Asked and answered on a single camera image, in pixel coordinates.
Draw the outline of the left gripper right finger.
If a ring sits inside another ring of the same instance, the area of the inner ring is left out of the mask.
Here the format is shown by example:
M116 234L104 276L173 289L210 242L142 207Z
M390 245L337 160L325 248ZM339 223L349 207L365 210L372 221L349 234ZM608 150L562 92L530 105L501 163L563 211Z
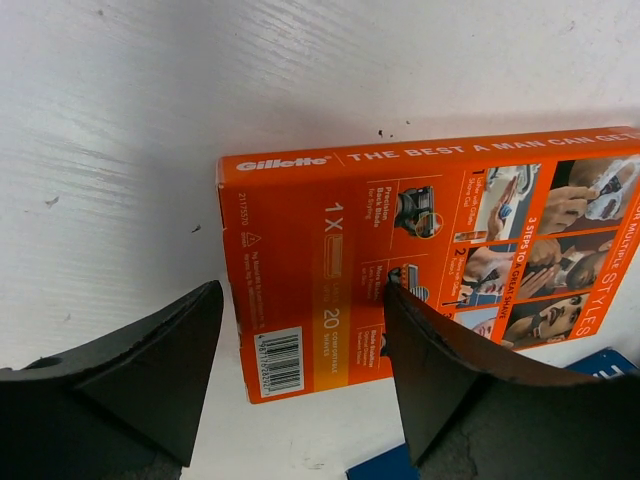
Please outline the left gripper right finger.
M384 294L387 350L424 479L635 479L639 377L604 379L507 350L401 287Z

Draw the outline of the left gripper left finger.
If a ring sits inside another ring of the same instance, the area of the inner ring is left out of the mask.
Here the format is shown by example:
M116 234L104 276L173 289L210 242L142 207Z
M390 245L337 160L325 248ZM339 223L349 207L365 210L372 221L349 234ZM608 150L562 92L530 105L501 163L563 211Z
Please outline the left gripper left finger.
M2 478L180 478L223 306L220 283L207 282L84 345L2 368Z

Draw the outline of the blue Harry's box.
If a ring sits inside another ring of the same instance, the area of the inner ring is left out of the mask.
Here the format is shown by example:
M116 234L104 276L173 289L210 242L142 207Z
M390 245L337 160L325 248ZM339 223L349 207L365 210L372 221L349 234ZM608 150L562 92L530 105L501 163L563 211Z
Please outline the blue Harry's box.
M601 379L639 374L639 367L618 351L605 348L567 366L568 370ZM406 444L398 445L346 471L348 480L418 480Z

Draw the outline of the orange Fusion5 razor box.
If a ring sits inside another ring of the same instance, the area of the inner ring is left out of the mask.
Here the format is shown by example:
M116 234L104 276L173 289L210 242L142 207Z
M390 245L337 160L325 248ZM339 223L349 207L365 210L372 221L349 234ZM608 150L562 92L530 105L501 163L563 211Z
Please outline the orange Fusion5 razor box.
M514 351L595 335L639 244L639 132L228 156L217 191L259 404L389 377L388 284Z

